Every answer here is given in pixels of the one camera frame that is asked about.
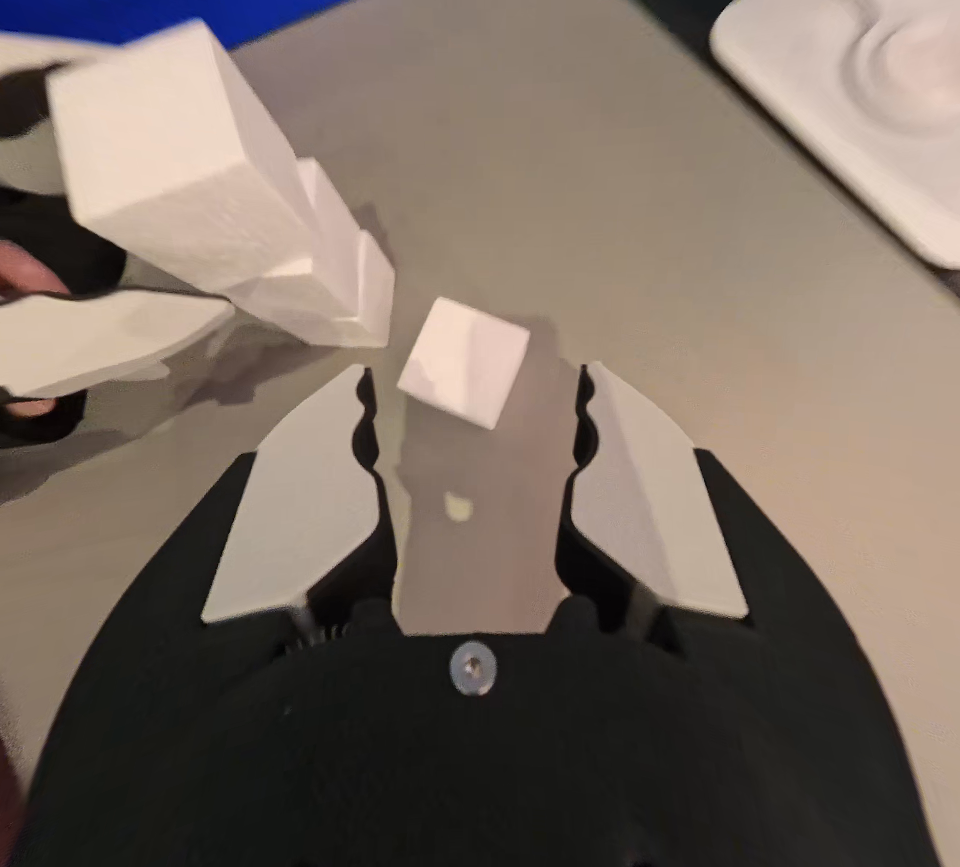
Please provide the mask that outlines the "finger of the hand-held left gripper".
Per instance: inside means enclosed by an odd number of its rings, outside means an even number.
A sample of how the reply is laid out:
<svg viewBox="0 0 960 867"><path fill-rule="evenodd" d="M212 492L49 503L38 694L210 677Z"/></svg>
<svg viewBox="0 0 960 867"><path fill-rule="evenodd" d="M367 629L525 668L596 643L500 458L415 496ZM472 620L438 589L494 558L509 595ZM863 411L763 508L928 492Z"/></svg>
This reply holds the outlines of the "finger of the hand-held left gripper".
<svg viewBox="0 0 960 867"><path fill-rule="evenodd" d="M52 400L129 380L217 332L234 312L222 297L156 289L3 300L2 400Z"/></svg>
<svg viewBox="0 0 960 867"><path fill-rule="evenodd" d="M46 79L52 72L113 49L100 43L2 32L1 138L24 136L50 117Z"/></svg>

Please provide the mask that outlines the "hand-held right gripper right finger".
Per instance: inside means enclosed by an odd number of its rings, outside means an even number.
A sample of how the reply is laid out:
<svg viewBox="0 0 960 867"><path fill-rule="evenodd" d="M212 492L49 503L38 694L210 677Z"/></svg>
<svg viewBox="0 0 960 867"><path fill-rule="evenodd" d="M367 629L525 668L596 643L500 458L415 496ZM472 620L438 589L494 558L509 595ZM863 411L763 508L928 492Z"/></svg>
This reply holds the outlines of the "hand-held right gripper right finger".
<svg viewBox="0 0 960 867"><path fill-rule="evenodd" d="M598 361L582 366L557 573L599 631L645 639L663 611L743 624L735 563L688 434Z"/></svg>

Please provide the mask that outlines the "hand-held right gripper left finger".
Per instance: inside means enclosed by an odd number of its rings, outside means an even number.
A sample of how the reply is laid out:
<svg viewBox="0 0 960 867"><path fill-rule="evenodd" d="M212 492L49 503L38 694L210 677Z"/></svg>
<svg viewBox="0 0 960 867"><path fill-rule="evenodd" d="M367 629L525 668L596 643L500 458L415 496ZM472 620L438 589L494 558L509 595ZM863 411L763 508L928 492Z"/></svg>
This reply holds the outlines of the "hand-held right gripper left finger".
<svg viewBox="0 0 960 867"><path fill-rule="evenodd" d="M297 405L253 454L201 618L284 612L331 635L368 600L391 604L398 549L377 472L373 373L361 365Z"/></svg>

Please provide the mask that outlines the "white hard foam cube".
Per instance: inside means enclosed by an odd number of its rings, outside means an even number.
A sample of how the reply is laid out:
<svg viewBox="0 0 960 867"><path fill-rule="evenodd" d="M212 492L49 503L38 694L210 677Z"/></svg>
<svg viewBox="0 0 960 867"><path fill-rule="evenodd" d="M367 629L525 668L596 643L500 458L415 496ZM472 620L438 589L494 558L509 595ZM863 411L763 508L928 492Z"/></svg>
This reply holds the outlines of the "white hard foam cube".
<svg viewBox="0 0 960 867"><path fill-rule="evenodd" d="M223 296L306 344L335 346L338 324L354 321L361 308L362 230L315 158L299 158L296 167L310 209L306 253Z"/></svg>
<svg viewBox="0 0 960 867"><path fill-rule="evenodd" d="M47 78L74 220L210 293L312 256L282 130L201 21Z"/></svg>
<svg viewBox="0 0 960 867"><path fill-rule="evenodd" d="M361 230L358 255L359 312L353 317L319 318L300 339L311 347L383 349L391 335L396 271L377 239Z"/></svg>
<svg viewBox="0 0 960 867"><path fill-rule="evenodd" d="M397 387L424 405L480 429L495 430L530 340L526 327L438 297Z"/></svg>

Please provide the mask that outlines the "person's left hand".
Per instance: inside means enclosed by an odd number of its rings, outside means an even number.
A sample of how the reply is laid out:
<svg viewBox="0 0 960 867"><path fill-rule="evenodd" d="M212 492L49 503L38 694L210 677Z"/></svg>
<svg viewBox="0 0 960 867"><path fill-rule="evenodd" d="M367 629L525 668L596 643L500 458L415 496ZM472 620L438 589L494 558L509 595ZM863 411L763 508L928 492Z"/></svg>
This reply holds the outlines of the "person's left hand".
<svg viewBox="0 0 960 867"><path fill-rule="evenodd" d="M1 241L1 288L2 294L70 294L69 288L42 261L6 240ZM28 400L6 405L6 411L13 417L30 420L49 415L57 404L57 398Z"/></svg>

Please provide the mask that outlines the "white and wooden document stand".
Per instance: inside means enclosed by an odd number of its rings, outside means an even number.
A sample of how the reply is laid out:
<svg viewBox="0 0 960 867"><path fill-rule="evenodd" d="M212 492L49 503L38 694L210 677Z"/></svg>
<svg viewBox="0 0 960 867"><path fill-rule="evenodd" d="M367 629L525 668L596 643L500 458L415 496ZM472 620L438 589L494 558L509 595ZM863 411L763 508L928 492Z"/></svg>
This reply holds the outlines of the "white and wooden document stand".
<svg viewBox="0 0 960 867"><path fill-rule="evenodd" d="M734 0L715 60L919 259L959 268L959 0Z"/></svg>

